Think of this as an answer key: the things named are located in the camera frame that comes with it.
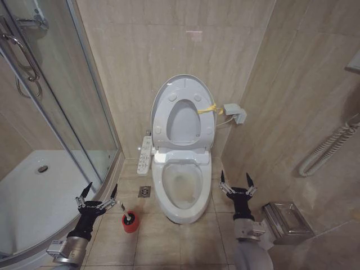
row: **robotic hand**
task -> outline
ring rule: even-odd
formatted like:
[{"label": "robotic hand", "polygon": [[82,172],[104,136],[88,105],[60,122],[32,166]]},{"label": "robotic hand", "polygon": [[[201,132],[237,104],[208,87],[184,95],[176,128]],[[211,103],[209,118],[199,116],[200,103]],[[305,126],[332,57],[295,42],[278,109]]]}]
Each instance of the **robotic hand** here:
[{"label": "robotic hand", "polygon": [[55,263],[63,264],[54,269],[78,269],[82,265],[96,218],[105,214],[117,203],[115,199],[118,184],[115,185],[110,198],[106,201],[85,201],[91,185],[92,183],[83,190],[79,197],[75,198],[78,211],[81,214],[75,228],[67,234],[65,241],[53,240],[46,250],[50,256],[54,257]]},{"label": "robotic hand", "polygon": [[260,236],[265,233],[263,225],[256,222],[249,209],[248,201],[257,188],[246,174],[248,189],[230,187],[225,183],[221,172],[220,188],[234,203],[235,238],[238,244],[234,250],[234,261],[237,270],[273,270],[271,258],[260,245]]},{"label": "robotic hand", "polygon": [[224,172],[221,171],[220,188],[234,203],[235,214],[233,216],[233,220],[246,218],[255,221],[254,217],[251,215],[248,201],[253,197],[257,188],[254,187],[254,182],[248,174],[246,174],[246,179],[247,185],[249,186],[248,189],[241,187],[229,187],[228,184],[225,183]]}]

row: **toilet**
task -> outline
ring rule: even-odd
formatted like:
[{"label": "toilet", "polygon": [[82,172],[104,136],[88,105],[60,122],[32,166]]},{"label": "toilet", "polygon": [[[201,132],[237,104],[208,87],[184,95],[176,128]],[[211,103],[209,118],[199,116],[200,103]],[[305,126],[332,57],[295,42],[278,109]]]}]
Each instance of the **toilet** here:
[{"label": "toilet", "polygon": [[160,88],[151,111],[154,157],[152,178],[157,201],[174,223],[192,223],[210,197],[216,114],[206,85],[192,75],[177,75]]}]

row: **bidet control panel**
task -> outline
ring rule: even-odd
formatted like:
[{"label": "bidet control panel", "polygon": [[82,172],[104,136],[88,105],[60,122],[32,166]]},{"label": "bidet control panel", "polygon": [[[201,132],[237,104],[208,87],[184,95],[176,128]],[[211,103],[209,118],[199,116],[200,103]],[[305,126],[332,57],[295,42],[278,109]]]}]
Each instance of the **bidet control panel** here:
[{"label": "bidet control panel", "polygon": [[144,139],[142,140],[139,163],[137,165],[137,174],[140,176],[147,175],[149,171],[151,150],[152,138],[151,136],[144,136]]}]

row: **cable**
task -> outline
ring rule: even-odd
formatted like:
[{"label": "cable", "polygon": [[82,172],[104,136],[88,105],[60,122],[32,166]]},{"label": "cable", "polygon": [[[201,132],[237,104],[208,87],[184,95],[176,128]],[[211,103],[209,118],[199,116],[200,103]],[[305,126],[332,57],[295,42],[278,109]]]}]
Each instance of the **cable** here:
[{"label": "cable", "polygon": [[[343,127],[339,128],[329,139],[320,144],[310,156],[304,160],[299,167],[299,174],[303,177],[313,175],[348,139],[351,138],[351,136],[355,134],[358,128],[359,123],[350,125],[345,123]],[[306,170],[313,161],[315,161],[315,163]]]},{"label": "cable", "polygon": [[234,118],[235,118],[235,116],[233,115],[232,117],[230,117],[230,119],[228,119],[228,120],[226,120],[225,122],[222,122],[222,123],[220,123],[220,124],[217,124],[215,127],[218,127],[218,126],[220,126],[220,125],[229,123],[229,122],[230,122],[232,119],[234,119]]}]

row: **metal tissue box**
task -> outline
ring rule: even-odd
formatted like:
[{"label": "metal tissue box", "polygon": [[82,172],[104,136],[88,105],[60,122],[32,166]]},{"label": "metal tissue box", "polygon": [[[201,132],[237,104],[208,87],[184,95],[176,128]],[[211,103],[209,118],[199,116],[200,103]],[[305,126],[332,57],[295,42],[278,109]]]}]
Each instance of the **metal tissue box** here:
[{"label": "metal tissue box", "polygon": [[263,210],[276,238],[274,244],[299,244],[314,236],[314,232],[293,202],[270,202],[263,206]]}]

